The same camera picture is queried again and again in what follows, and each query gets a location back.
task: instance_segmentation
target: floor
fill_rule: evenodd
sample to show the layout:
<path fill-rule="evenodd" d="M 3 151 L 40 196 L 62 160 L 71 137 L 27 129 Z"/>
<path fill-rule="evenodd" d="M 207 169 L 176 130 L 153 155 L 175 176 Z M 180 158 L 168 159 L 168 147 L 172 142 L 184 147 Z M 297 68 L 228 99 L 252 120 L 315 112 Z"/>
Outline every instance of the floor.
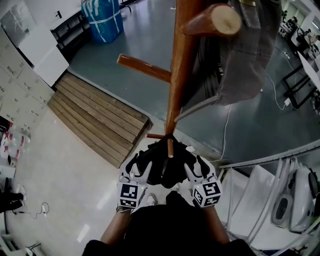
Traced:
<path fill-rule="evenodd" d="M 160 133 L 162 122 L 151 117 L 151 133 Z M 176 138 L 196 153 L 206 147 L 177 132 Z M 146 150 L 156 139 L 141 137 L 133 154 Z M 25 187 L 26 205 L 19 209 L 29 214 L 7 213 L 8 230 L 19 248 L 41 243 L 48 256 L 79 256 L 86 243 L 100 239 L 111 221 L 117 206 L 118 170 L 100 157 L 57 116 L 48 109 L 31 137 L 26 153 L 21 156 L 13 180 L 13 191 L 18 184 Z M 188 182 L 181 186 L 181 194 L 191 204 Z M 165 203 L 170 192 L 161 185 L 148 187 L 148 192 Z M 145 197 L 141 203 L 145 206 Z M 49 204 L 47 217 L 41 212 L 42 203 Z"/>
<path fill-rule="evenodd" d="M 124 53 L 169 70 L 175 22 L 175 10 L 171 7 L 174 5 L 175 0 L 141 0 L 131 5 L 132 13 L 123 9 L 124 32 L 110 44 L 86 44 L 75 55 L 68 70 L 143 113 L 164 121 L 168 84 L 121 67 L 116 61 L 118 55 Z M 275 48 L 266 70 L 282 107 L 285 86 L 281 79 L 292 67 L 296 68 L 299 61 L 283 38 L 278 37 L 275 44 L 290 56 L 288 60 Z M 228 110 L 229 106 L 208 106 L 181 120 L 177 129 L 221 153 Z M 232 106 L 225 156 L 233 162 L 242 162 L 305 145 L 320 138 L 319 121 L 309 101 L 299 110 L 286 107 L 281 111 L 275 103 L 272 83 L 266 77 L 262 93 Z"/>

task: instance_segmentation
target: gray cloth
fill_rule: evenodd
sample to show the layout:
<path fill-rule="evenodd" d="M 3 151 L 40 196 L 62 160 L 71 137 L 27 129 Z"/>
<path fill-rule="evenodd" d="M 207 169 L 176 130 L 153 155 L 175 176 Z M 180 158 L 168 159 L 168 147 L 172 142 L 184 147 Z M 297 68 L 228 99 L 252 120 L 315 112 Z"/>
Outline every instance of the gray cloth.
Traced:
<path fill-rule="evenodd" d="M 251 6 L 231 0 L 229 4 L 242 19 L 240 32 L 232 38 L 201 38 L 178 119 L 210 104 L 252 99 L 263 87 L 281 23 L 281 2 L 255 0 Z"/>

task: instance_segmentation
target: black cable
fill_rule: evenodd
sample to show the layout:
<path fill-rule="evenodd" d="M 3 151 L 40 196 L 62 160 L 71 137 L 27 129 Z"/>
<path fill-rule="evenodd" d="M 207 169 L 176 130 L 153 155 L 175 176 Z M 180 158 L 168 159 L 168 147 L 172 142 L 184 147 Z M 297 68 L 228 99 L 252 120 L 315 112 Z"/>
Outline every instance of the black cable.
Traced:
<path fill-rule="evenodd" d="M 42 211 L 42 206 L 43 206 L 44 204 L 46 204 L 46 205 L 47 205 L 47 208 L 48 208 L 48 210 L 45 211 L 45 212 Z M 47 214 L 49 211 L 50 211 L 49 204 L 48 204 L 47 202 L 43 202 L 43 203 L 41 204 L 41 211 L 35 213 L 35 218 L 32 217 L 32 212 L 16 211 L 16 212 L 13 212 L 13 213 L 14 213 L 14 214 L 29 214 L 30 217 L 35 220 L 35 219 L 38 217 L 39 214 Z"/>

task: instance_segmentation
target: white tile floor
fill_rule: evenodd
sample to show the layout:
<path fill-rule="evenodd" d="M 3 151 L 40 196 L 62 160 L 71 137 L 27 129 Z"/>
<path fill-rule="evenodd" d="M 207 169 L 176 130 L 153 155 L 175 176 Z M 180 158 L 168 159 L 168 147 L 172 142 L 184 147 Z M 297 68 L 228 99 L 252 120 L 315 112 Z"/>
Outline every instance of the white tile floor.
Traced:
<path fill-rule="evenodd" d="M 162 134 L 163 123 L 155 119 L 152 123 L 150 132 Z M 177 131 L 175 136 L 202 156 L 211 154 L 182 133 Z M 138 147 L 145 150 L 154 141 L 147 138 Z M 89 240 L 100 239 L 115 213 L 117 179 L 117 169 L 48 110 L 31 137 L 30 147 L 19 159 L 13 189 L 17 184 L 25 187 L 27 201 L 22 210 L 31 212 L 33 218 L 41 212 L 43 202 L 49 204 L 50 212 L 47 218 L 39 214 L 37 219 L 8 213 L 9 232 L 20 248 L 41 243 L 46 255 L 79 256 Z M 155 193 L 161 204 L 169 193 L 160 185 L 148 191 Z M 187 182 L 181 191 L 190 202 Z"/>

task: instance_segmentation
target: wooden plank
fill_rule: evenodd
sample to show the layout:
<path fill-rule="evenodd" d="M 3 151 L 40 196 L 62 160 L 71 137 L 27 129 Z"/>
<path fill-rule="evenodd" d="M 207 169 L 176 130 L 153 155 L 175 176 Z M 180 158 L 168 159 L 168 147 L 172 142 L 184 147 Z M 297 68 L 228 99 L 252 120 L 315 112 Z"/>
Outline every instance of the wooden plank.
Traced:
<path fill-rule="evenodd" d="M 107 152 L 111 157 L 116 159 L 119 162 L 123 162 L 125 160 L 125 156 L 120 154 L 118 151 L 114 150 L 108 144 L 106 144 L 103 140 L 93 134 L 90 130 L 88 130 L 84 125 L 82 125 L 77 119 L 75 119 L 66 109 L 64 109 L 57 101 L 54 99 L 51 101 L 51 104 L 66 118 L 73 124 L 80 132 L 82 132 L 86 137 L 88 137 L 94 144 L 96 144 L 99 148 Z"/>
<path fill-rule="evenodd" d="M 64 77 L 63 81 L 66 82 L 68 85 L 72 86 L 74 89 L 82 93 L 83 95 L 87 96 L 89 99 L 93 100 L 94 102 L 98 103 L 105 109 L 109 110 L 110 112 L 114 113 L 118 117 L 122 118 L 123 120 L 127 121 L 129 124 L 132 124 L 133 126 L 137 127 L 138 129 L 141 129 L 144 126 L 144 123 L 140 120 L 136 119 L 132 115 L 129 115 L 128 113 L 124 112 L 120 108 L 116 107 L 115 105 L 112 105 L 108 101 L 104 100 L 103 98 L 95 95 L 91 91 L 87 90 L 86 88 L 82 87 L 75 81 L 71 80 L 68 77 Z"/>
<path fill-rule="evenodd" d="M 81 107 L 79 107 L 77 104 L 72 102 L 68 97 L 66 97 L 64 94 L 62 94 L 60 91 L 57 91 L 53 98 L 61 105 L 60 101 L 62 100 L 64 103 L 66 103 L 70 108 L 72 108 L 75 112 L 77 112 L 81 117 L 86 119 L 90 124 L 94 125 L 97 129 L 99 129 L 102 133 L 104 133 L 106 136 L 110 137 L 113 141 L 115 141 L 117 144 L 122 146 L 123 148 L 130 151 L 133 148 L 133 144 L 115 133 L 113 130 L 106 127 L 103 123 L 95 119 L 92 115 L 88 114 L 86 111 L 84 111 Z M 112 146 L 115 150 L 122 153 L 122 149 L 118 148 L 116 144 L 113 144 L 112 141 L 107 144 Z"/>
<path fill-rule="evenodd" d="M 93 109 L 91 106 L 74 96 L 70 91 L 63 88 L 60 84 L 57 84 L 55 86 L 62 94 L 67 96 L 71 101 L 73 101 L 75 104 L 77 104 L 80 108 L 82 108 L 84 111 L 86 111 L 88 114 L 93 116 L 95 119 L 103 123 L 105 126 L 110 128 L 115 133 L 119 134 L 121 137 L 125 138 L 129 142 L 133 142 L 135 140 L 135 136 L 128 132 L 127 130 L 123 129 L 116 123 L 112 122 L 110 119 L 106 118 L 103 114 L 99 113 L 95 109 Z"/>
<path fill-rule="evenodd" d="M 123 156 L 127 156 L 129 154 L 129 150 L 125 147 L 118 144 L 116 141 L 114 141 L 112 138 L 104 134 L 101 130 L 99 130 L 97 127 L 95 127 L 92 122 L 89 122 L 82 116 L 81 114 L 77 113 L 74 109 L 72 109 L 64 100 L 59 98 L 57 95 L 53 96 L 54 100 L 63 107 L 70 115 L 72 115 L 77 121 L 79 121 L 84 127 L 86 127 L 90 132 L 95 134 L 98 138 L 100 138 L 102 141 L 104 141 L 106 144 L 108 144 L 111 148 L 119 152 Z"/>
<path fill-rule="evenodd" d="M 87 89 L 88 91 L 92 92 L 93 94 L 99 96 L 100 98 L 104 99 L 105 101 L 111 103 L 112 105 L 118 107 L 119 109 L 123 110 L 124 112 L 128 113 L 130 116 L 133 116 L 134 118 L 138 119 L 139 121 L 146 123 L 148 121 L 148 117 L 139 111 L 133 109 L 132 107 L 124 104 L 123 102 L 115 99 L 114 97 L 104 93 L 103 91 L 95 88 L 94 86 L 88 84 L 87 82 L 79 79 L 78 77 L 70 74 L 65 73 L 62 80 L 69 78 L 72 81 L 76 82 L 78 85 L 82 86 L 83 88 Z"/>
<path fill-rule="evenodd" d="M 114 167 L 119 168 L 121 163 L 94 144 L 87 136 L 80 132 L 71 122 L 68 121 L 51 103 L 48 103 L 50 109 L 56 114 L 56 116 L 76 135 L 78 136 L 88 147 L 100 155 L 103 159 L 107 160 Z"/>
<path fill-rule="evenodd" d="M 114 114 L 114 113 L 110 112 L 109 110 L 105 109 L 103 106 L 99 105 L 98 103 L 96 103 L 92 99 L 88 98 L 87 96 L 85 96 L 84 94 L 79 92 L 78 90 L 74 89 L 68 83 L 66 83 L 64 81 L 59 81 L 58 83 L 62 87 L 67 89 L 70 93 L 72 93 L 74 96 L 76 96 L 77 98 L 79 98 L 83 102 L 87 103 L 89 106 L 91 106 L 96 111 L 98 111 L 99 113 L 101 113 L 102 115 L 104 115 L 105 117 L 110 119 L 111 121 L 113 121 L 115 124 L 121 126 L 123 129 L 127 130 L 129 133 L 131 133 L 131 134 L 133 134 L 135 136 L 137 136 L 139 134 L 140 129 L 138 129 L 137 127 L 134 127 L 132 124 L 130 124 L 127 121 L 123 120 L 122 118 L 120 118 L 116 114 Z"/>

